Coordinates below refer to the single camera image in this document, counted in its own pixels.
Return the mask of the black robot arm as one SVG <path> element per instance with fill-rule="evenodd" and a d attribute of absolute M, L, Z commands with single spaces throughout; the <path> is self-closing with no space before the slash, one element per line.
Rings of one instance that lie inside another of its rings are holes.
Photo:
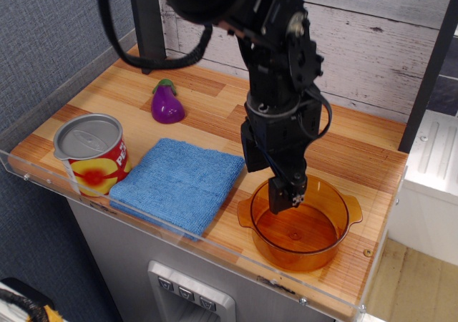
<path fill-rule="evenodd" d="M 166 0 L 182 18 L 224 29 L 238 40 L 250 88 L 240 134 L 246 167 L 273 171 L 272 213 L 304 199 L 306 148 L 324 135 L 329 104 L 315 84 L 322 57 L 309 32 L 303 0 Z"/>

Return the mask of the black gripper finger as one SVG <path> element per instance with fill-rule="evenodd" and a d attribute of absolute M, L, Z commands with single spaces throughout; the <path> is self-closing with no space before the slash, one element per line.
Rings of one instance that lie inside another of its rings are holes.
<path fill-rule="evenodd" d="M 304 200 L 305 181 L 297 185 L 285 182 L 279 177 L 272 177 L 268 180 L 268 203 L 269 210 L 273 214 L 297 208 Z"/>
<path fill-rule="evenodd" d="M 268 161 L 257 146 L 249 121 L 244 121 L 241 125 L 240 136 L 247 171 L 257 172 L 266 169 L 269 166 Z"/>

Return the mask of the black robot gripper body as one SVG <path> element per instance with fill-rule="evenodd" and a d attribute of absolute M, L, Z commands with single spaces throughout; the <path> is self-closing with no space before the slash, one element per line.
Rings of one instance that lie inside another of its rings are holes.
<path fill-rule="evenodd" d="M 247 117 L 258 148 L 275 177 L 297 185 L 306 177 L 306 148 L 318 136 L 321 104 L 313 99 L 295 98 L 280 107 L 272 107 L 249 96 Z"/>

